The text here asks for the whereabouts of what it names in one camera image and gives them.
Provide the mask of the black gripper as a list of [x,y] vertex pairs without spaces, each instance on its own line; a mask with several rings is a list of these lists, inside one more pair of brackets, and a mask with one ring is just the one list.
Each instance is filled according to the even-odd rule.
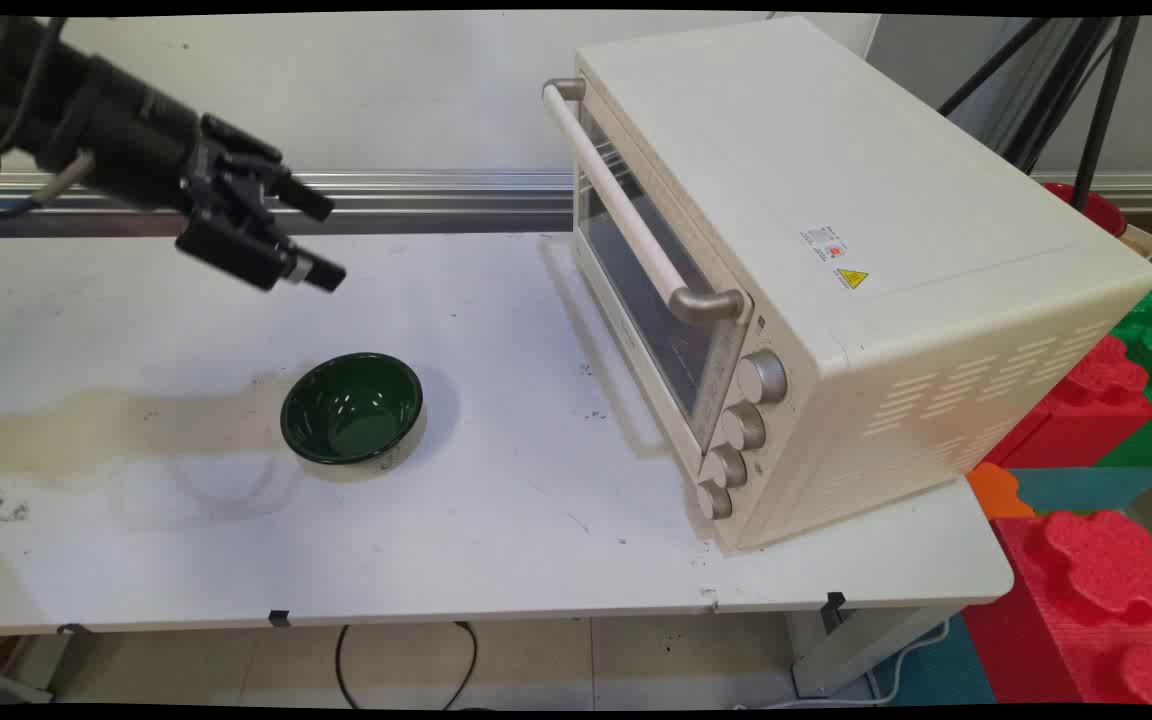
[[[200,169],[211,184],[182,181],[200,141]],[[188,213],[179,251],[257,290],[280,282],[335,291],[344,266],[293,241],[265,205],[276,197],[316,220],[335,202],[293,174],[282,151],[212,114],[198,114],[100,56],[58,55],[41,70],[31,108],[31,156],[58,173],[82,152],[83,179],[132,209]]]

